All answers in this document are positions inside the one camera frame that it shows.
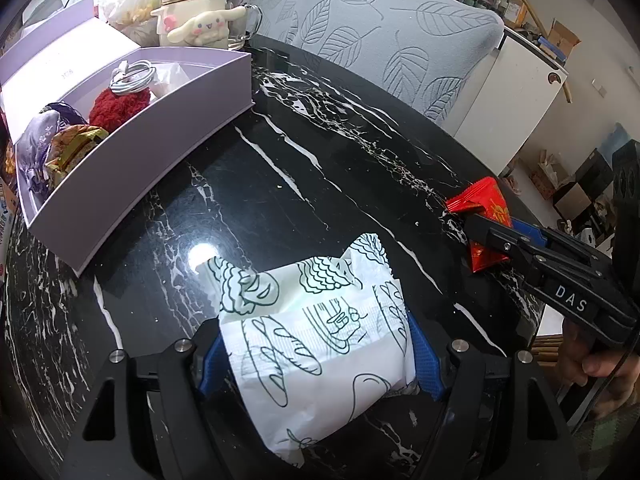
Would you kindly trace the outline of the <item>person's right hand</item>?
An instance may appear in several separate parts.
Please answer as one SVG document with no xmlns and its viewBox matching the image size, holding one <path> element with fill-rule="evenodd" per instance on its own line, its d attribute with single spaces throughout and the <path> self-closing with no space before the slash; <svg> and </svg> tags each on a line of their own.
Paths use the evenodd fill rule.
<svg viewBox="0 0 640 480">
<path fill-rule="evenodd" d="M 589 378 L 607 378 L 623 356 L 620 351 L 593 353 L 580 328 L 568 318 L 563 320 L 562 334 L 563 342 L 555 369 L 564 385 L 583 387 L 587 385 Z M 639 357 L 631 354 L 594 404 L 592 412 L 597 419 L 605 418 L 625 404 L 636 402 L 638 380 Z"/>
</svg>

